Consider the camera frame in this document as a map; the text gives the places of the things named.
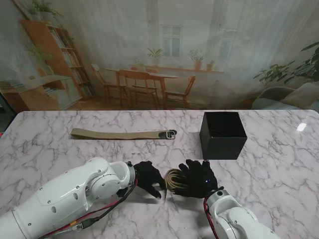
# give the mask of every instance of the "fabric belt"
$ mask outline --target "fabric belt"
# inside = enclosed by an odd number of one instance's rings
[[[147,131],[135,133],[104,133],[73,128],[71,135],[80,139],[137,140],[137,139],[175,139],[176,130]]]
[[[164,180],[166,184],[165,198],[167,190],[173,191],[175,188],[189,188],[187,184],[183,183],[185,181],[184,173],[176,168],[167,171]]]

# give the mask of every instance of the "open box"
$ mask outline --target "open box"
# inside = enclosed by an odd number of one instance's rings
[[[205,112],[200,133],[203,159],[237,159],[247,135],[238,112]]]

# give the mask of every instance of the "metal buckle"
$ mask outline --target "metal buckle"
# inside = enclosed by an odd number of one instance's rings
[[[166,139],[175,139],[175,132],[173,130],[166,131]]]

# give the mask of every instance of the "wire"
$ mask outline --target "wire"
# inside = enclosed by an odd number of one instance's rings
[[[135,189],[136,185],[138,184],[138,179],[135,179],[135,182],[132,186],[132,188],[127,192],[127,194],[124,195],[124,197],[122,197],[120,200],[118,200],[114,205],[112,205],[110,207],[109,210],[107,210],[105,213],[101,214],[100,216],[96,217],[96,222],[100,219],[102,219],[103,217],[105,217],[110,211],[112,211],[117,205],[119,205],[121,202],[123,202],[124,200],[127,199],[127,197],[133,192],[133,190]]]
[[[110,207],[113,206],[114,204],[116,204],[116,202],[113,202],[113,203],[111,203],[111,204],[109,204],[109,205],[106,205],[105,207],[102,207],[102,208],[100,208],[100,209],[98,209],[98,210],[96,210],[96,211],[92,211],[92,212],[90,212],[90,213],[88,213],[88,214],[86,214],[86,215],[84,215],[84,216],[82,216],[82,217],[80,217],[80,218],[74,220],[73,222],[71,222],[71,223],[69,223],[69,224],[67,224],[67,225],[65,225],[65,226],[63,226],[63,227],[60,227],[60,228],[58,228],[58,229],[56,229],[56,230],[54,230],[54,231],[51,231],[51,232],[49,232],[49,233],[43,235],[43,236],[40,237],[39,239],[45,238],[45,237],[47,237],[47,236],[49,236],[49,235],[52,235],[52,234],[57,233],[57,232],[59,232],[59,231],[61,231],[61,230],[63,230],[63,229],[66,229],[66,228],[68,228],[68,227],[74,225],[74,224],[77,223],[78,221],[82,220],[83,218],[86,218],[86,217],[88,217],[88,216],[90,216],[90,215],[92,215],[92,214],[94,214],[94,213],[97,213],[97,212],[99,212],[99,211],[102,211],[102,210],[105,210],[105,209],[107,209],[107,208],[110,208]]]
[[[204,199],[204,211],[205,211],[205,214],[206,214],[206,216],[207,216],[207,220],[208,220],[208,223],[209,223],[209,225],[210,225],[210,228],[212,229],[212,231],[213,231],[213,233],[214,233],[214,236],[216,237],[216,239],[219,239],[219,237],[218,237],[218,235],[217,235],[217,232],[216,232],[216,230],[215,230],[215,227],[214,227],[214,224],[213,224],[213,222],[212,222],[212,220],[211,220],[211,218],[210,218],[210,215],[209,215],[209,211],[207,210],[207,199],[208,198],[205,198]]]
[[[78,221],[80,221],[80,220],[82,220],[82,219],[84,219],[84,218],[86,218],[86,217],[88,217],[88,216],[90,216],[90,215],[92,215],[92,214],[94,214],[94,213],[97,213],[97,212],[100,212],[100,211],[105,210],[105,209],[107,209],[107,208],[110,208],[108,211],[106,211],[105,213],[103,213],[103,214],[100,215],[99,217],[93,218],[93,220],[94,220],[93,223],[91,223],[90,225],[86,226],[85,228],[87,228],[87,227],[93,225],[95,222],[97,222],[98,220],[100,220],[101,218],[103,218],[104,216],[106,216],[106,215],[107,215],[110,211],[112,211],[117,205],[119,205],[121,202],[123,202],[124,200],[126,200],[127,197],[131,194],[131,192],[132,192],[132,191],[134,190],[134,188],[136,187],[137,183],[138,183],[138,180],[137,180],[137,178],[136,178],[136,179],[135,179],[135,182],[134,182],[134,185],[132,186],[132,188],[131,188],[131,189],[129,190],[129,192],[128,192],[127,194],[125,194],[124,197],[122,197],[120,200],[118,200],[118,201],[116,201],[116,202],[114,202],[114,203],[108,204],[108,205],[106,205],[106,206],[104,206],[104,207],[102,207],[102,208],[100,208],[100,209],[98,209],[98,210],[89,212],[88,214],[86,214],[86,215],[84,215],[84,216],[82,216],[82,217],[80,217],[80,218],[74,220],[73,222],[71,222],[71,223],[69,223],[69,224],[67,224],[67,225],[65,225],[65,226],[60,227],[60,228],[58,228],[58,229],[56,229],[56,230],[54,230],[54,231],[51,231],[51,232],[49,232],[49,233],[47,233],[47,234],[41,236],[39,239],[44,239],[44,238],[48,237],[49,235],[55,234],[55,233],[57,233],[57,232],[59,232],[59,231],[61,231],[61,230],[63,230],[63,229],[66,229],[66,228],[68,228],[68,227],[70,227],[70,226],[76,224]]]

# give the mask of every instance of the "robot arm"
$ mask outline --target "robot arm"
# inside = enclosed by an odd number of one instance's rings
[[[226,190],[214,192],[207,199],[216,239],[280,239],[258,222],[255,214],[243,208]]]
[[[25,203],[3,215],[1,238],[37,239],[85,215],[95,201],[110,198],[134,180],[131,164],[93,158],[47,182]]]

